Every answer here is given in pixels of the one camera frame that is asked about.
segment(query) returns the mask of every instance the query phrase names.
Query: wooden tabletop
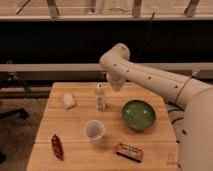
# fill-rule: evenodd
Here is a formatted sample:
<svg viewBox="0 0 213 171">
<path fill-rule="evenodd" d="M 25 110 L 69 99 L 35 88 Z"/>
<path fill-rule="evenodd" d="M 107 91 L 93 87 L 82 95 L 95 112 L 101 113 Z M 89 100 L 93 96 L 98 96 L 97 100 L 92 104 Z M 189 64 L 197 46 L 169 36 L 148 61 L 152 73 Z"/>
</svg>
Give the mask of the wooden tabletop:
<svg viewBox="0 0 213 171">
<path fill-rule="evenodd" d="M 41 121 L 28 163 L 28 171 L 175 171 L 178 147 L 164 106 L 158 95 L 134 84 L 126 83 L 115 92 L 103 83 L 107 109 L 96 110 L 97 83 L 55 83 Z M 61 97 L 71 93 L 77 106 L 65 109 Z M 128 128 L 122 119 L 122 107 L 133 99 L 148 102 L 156 112 L 154 125 L 144 132 Z M 89 120 L 104 123 L 106 133 L 102 143 L 95 145 L 84 135 Z M 64 149 L 64 161 L 59 161 L 52 151 L 51 138 L 57 134 Z M 141 163 L 136 163 L 114 152 L 122 142 L 143 150 Z"/>
</svg>

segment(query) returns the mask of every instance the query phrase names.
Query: chair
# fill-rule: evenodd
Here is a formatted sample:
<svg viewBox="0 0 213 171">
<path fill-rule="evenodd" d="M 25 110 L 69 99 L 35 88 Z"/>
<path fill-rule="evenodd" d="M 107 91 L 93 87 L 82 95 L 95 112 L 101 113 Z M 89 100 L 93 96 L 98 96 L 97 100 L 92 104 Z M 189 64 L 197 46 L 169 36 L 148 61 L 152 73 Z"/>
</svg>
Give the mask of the chair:
<svg viewBox="0 0 213 171">
<path fill-rule="evenodd" d="M 26 119 L 28 117 L 28 113 L 23 109 L 16 109 L 16 110 L 12 110 L 12 111 L 8 111 L 8 112 L 4 112 L 0 114 L 0 119 L 15 115 L 19 113 L 19 117 L 21 119 Z M 1 151 L 0 151 L 0 164 L 3 163 L 6 160 L 6 155 L 4 155 Z"/>
</svg>

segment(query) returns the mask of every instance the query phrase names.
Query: green bowl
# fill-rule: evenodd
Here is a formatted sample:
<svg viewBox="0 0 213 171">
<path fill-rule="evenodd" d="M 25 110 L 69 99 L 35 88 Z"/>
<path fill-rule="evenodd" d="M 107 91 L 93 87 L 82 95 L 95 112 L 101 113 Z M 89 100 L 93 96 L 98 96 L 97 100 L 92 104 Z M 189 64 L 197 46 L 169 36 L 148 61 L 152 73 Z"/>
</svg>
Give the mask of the green bowl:
<svg viewBox="0 0 213 171">
<path fill-rule="evenodd" d="M 136 131 L 144 131 L 151 127 L 156 118 L 154 109 L 141 100 L 132 100 L 126 103 L 122 113 L 128 127 Z"/>
</svg>

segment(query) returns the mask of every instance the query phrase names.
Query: black wall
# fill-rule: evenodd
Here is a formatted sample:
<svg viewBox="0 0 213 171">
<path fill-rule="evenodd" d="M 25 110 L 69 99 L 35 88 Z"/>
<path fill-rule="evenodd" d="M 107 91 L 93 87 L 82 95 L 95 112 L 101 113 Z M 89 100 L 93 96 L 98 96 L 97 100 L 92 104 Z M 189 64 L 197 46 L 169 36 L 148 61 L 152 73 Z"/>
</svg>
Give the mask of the black wall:
<svg viewBox="0 0 213 171">
<path fill-rule="evenodd" d="M 213 21 L 0 22 L 0 63 L 98 63 L 123 42 L 136 62 L 213 62 Z"/>
</svg>

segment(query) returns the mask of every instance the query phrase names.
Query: paper cup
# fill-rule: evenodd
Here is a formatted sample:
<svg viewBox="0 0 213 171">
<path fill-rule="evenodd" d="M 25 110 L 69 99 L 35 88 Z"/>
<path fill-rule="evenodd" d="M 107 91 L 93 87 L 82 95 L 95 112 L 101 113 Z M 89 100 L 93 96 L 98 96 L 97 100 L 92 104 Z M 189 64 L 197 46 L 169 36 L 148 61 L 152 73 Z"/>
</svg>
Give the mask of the paper cup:
<svg viewBox="0 0 213 171">
<path fill-rule="evenodd" d="M 99 143 L 105 133 L 104 124 L 98 120 L 91 120 L 85 125 L 84 133 L 90 142 Z"/>
</svg>

